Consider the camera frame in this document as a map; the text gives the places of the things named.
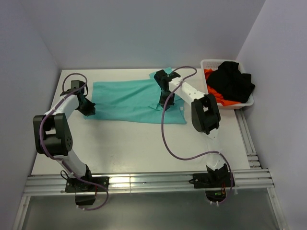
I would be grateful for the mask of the teal t shirt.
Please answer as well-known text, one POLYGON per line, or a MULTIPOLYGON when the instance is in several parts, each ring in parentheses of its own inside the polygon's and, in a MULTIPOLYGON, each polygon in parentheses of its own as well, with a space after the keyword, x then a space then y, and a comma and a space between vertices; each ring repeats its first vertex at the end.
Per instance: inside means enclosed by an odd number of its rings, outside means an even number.
POLYGON ((95 115, 85 118, 160 124, 163 112, 159 104, 161 89, 154 75, 155 72, 150 73, 146 80, 94 82, 95 115))

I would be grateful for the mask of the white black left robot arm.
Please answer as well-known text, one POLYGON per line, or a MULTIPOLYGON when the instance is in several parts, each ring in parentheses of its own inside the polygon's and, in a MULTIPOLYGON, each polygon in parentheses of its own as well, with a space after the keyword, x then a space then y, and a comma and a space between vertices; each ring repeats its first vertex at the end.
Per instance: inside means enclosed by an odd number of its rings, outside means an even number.
POLYGON ((95 103, 86 98, 86 91, 86 82, 73 80, 71 88, 61 93, 60 101, 53 108, 33 118, 36 151, 57 161, 69 178, 77 180, 76 186, 82 191, 92 189, 94 180, 89 167, 72 149, 68 119, 75 110, 84 116, 95 114, 95 103))

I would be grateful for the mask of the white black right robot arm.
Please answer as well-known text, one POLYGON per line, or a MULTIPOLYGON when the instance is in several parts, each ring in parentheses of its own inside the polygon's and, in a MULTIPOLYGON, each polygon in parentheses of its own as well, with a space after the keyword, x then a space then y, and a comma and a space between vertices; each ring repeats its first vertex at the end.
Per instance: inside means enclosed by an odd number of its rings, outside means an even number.
POLYGON ((219 151, 209 150, 193 157, 182 158, 174 154, 169 148, 164 132, 164 120, 166 111, 175 104, 175 95, 178 95, 191 108, 191 121, 194 129, 209 136, 211 133, 217 132, 221 121, 215 96, 211 93, 205 94, 198 91, 186 82, 186 79, 197 73, 181 77, 175 70, 166 73, 165 70, 159 70, 154 74, 154 80, 161 89, 159 104, 163 108, 161 117, 161 135, 164 146, 168 153, 180 160, 191 161, 203 156, 210 156, 209 165, 206 166, 208 181, 207 186, 234 186, 234 177, 231 166, 226 157, 219 151))

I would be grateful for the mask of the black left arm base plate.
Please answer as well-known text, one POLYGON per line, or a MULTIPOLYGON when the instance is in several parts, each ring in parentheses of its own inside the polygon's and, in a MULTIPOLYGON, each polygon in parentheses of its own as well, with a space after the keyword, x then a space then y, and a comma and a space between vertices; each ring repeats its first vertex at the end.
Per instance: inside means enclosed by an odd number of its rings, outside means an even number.
MULTIPOLYGON (((108 189, 109 177, 96 176, 93 177, 91 183, 103 186, 108 189)), ((76 178, 68 178, 65 186, 66 193, 82 193, 82 192, 104 192, 105 190, 97 185, 81 182, 76 178)))

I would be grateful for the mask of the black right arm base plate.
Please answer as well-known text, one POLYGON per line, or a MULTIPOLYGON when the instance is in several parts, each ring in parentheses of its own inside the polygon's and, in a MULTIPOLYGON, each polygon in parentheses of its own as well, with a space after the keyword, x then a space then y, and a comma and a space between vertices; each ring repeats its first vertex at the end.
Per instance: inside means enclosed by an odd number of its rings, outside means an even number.
POLYGON ((230 172, 218 174, 213 172, 206 173, 194 173, 189 183, 194 186, 195 189, 201 188, 221 188, 223 185, 226 188, 235 186, 235 181, 231 180, 230 172))

